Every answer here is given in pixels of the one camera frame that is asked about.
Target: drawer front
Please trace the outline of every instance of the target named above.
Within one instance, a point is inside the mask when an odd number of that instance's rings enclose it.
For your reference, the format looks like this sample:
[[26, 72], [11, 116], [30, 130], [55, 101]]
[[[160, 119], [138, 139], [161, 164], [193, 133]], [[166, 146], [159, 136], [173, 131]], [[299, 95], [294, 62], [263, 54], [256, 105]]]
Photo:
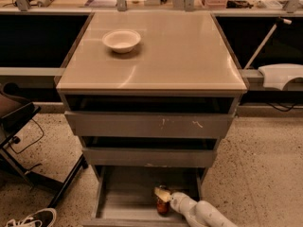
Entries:
[[100, 166], [211, 167], [215, 150], [83, 148], [88, 164]]
[[153, 189], [165, 184], [196, 201], [201, 198], [203, 172], [199, 169], [103, 166], [101, 172], [98, 202], [92, 219], [82, 224], [84, 227], [187, 227], [186, 220], [171, 209], [165, 216], [157, 213]]
[[233, 115], [66, 112], [77, 136], [224, 138]]

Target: shoelace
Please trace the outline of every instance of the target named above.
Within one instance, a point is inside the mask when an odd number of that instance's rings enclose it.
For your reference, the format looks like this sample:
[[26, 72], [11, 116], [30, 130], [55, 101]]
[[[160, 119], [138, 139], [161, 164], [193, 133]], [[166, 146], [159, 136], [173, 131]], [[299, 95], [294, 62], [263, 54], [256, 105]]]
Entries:
[[22, 220], [16, 221], [15, 219], [11, 219], [9, 222], [7, 222], [6, 227], [14, 227], [14, 226], [22, 226], [24, 224], [27, 225], [27, 227], [41, 227], [42, 222], [40, 220], [34, 220], [33, 217], [26, 217]]

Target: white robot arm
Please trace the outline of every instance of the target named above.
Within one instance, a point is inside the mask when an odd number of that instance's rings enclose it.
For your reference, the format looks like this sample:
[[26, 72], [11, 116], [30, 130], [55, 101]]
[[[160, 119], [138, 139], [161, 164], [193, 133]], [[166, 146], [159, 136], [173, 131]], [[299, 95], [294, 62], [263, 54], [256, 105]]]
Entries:
[[186, 218], [190, 227], [237, 227], [209, 202], [197, 202], [184, 193], [171, 194], [170, 206]]

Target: concrete floor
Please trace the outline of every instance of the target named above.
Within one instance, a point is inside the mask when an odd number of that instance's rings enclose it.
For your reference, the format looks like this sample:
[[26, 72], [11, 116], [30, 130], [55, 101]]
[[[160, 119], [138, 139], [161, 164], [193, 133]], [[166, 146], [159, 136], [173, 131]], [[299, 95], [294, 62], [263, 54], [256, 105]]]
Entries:
[[[240, 227], [302, 226], [302, 116], [302, 110], [240, 113], [205, 177], [205, 200]], [[16, 158], [26, 168], [42, 163], [33, 170], [62, 181], [80, 156], [80, 142], [63, 114], [40, 113], [35, 119], [45, 137]], [[22, 149], [39, 135], [37, 126], [28, 123], [15, 149]], [[89, 219], [97, 188], [93, 170], [81, 170], [57, 206], [55, 226], [81, 226]], [[24, 183], [6, 182], [0, 188], [0, 226], [45, 208], [51, 198], [50, 193]]]

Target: black sneaker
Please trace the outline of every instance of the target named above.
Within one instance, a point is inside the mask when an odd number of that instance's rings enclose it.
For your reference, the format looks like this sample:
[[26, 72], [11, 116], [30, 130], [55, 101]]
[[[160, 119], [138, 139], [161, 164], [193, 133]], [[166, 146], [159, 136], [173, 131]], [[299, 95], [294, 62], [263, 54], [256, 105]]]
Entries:
[[50, 227], [56, 221], [57, 212], [53, 208], [45, 208], [37, 211], [33, 215], [29, 215], [24, 219], [16, 221], [11, 219], [7, 222], [6, 227]]

